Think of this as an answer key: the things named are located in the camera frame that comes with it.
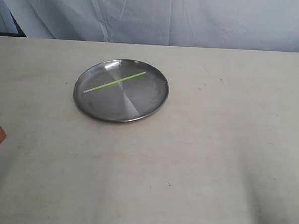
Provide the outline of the thin green straw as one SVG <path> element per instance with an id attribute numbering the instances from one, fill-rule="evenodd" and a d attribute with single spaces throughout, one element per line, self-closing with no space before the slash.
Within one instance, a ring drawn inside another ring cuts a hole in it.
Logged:
<path id="1" fill-rule="evenodd" d="M 89 92 L 92 92 L 92 91 L 95 91 L 95 90 L 100 90 L 102 88 L 106 88 L 108 86 L 113 86 L 113 85 L 118 84 L 120 82 L 122 83 L 122 82 L 125 82 L 125 81 L 129 80 L 129 79 L 134 79 L 136 77 L 139 77 L 139 76 L 142 76 L 142 75 L 145 75 L 145 74 L 146 74 L 145 71 L 141 72 L 141 73 L 138 73 L 138 74 L 134 74 L 134 75 L 125 77 L 123 79 L 118 79 L 118 80 L 113 81 L 113 82 L 109 82 L 109 83 L 106 83 L 106 84 L 103 84 L 103 85 L 100 85 L 100 86 L 96 86 L 96 87 L 91 88 L 91 89 L 84 90 L 83 93 L 89 93 Z"/>

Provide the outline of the black framed panel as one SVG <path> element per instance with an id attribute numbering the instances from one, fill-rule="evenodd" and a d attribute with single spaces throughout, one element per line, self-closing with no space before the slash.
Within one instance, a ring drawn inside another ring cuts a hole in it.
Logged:
<path id="1" fill-rule="evenodd" d="M 4 0 L 0 0 L 0 36 L 26 37 Z"/>

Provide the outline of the white backdrop cloth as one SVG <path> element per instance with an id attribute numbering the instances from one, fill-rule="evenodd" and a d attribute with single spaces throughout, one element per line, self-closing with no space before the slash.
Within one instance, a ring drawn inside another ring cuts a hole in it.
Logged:
<path id="1" fill-rule="evenodd" d="M 299 52 L 299 0 L 3 0 L 24 34 Z"/>

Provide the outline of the round steel plate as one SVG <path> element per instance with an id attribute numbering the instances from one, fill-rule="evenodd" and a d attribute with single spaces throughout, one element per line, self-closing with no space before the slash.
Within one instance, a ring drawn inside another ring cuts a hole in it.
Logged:
<path id="1" fill-rule="evenodd" d="M 89 93 L 94 88 L 125 77 L 145 75 Z M 73 90 L 77 107 L 91 118 L 109 122 L 130 122 L 146 118 L 163 105 L 169 84 L 157 68 L 131 59 L 109 60 L 92 66 L 79 76 Z"/>

